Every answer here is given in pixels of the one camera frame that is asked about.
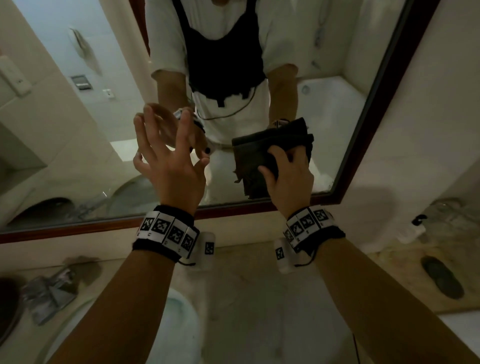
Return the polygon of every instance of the black apron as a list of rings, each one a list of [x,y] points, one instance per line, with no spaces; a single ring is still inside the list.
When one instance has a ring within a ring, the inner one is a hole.
[[[225,107],[225,99],[242,95],[266,78],[258,37],[257,0],[247,0],[247,10],[223,38],[207,39],[188,23],[180,0],[172,0],[180,20],[187,49],[189,85]]]

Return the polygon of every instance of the wooden mirror frame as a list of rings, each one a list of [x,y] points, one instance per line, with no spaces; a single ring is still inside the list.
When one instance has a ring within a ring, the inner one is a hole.
[[[129,1],[148,49],[145,2],[144,0]],[[329,192],[313,194],[313,204],[336,205],[342,201],[439,2],[440,0],[405,1],[332,189]],[[195,214],[195,219],[253,214],[275,209],[269,199],[200,206]],[[0,232],[0,243],[135,228],[140,225],[142,219],[143,217],[139,216],[110,218],[68,226]]]

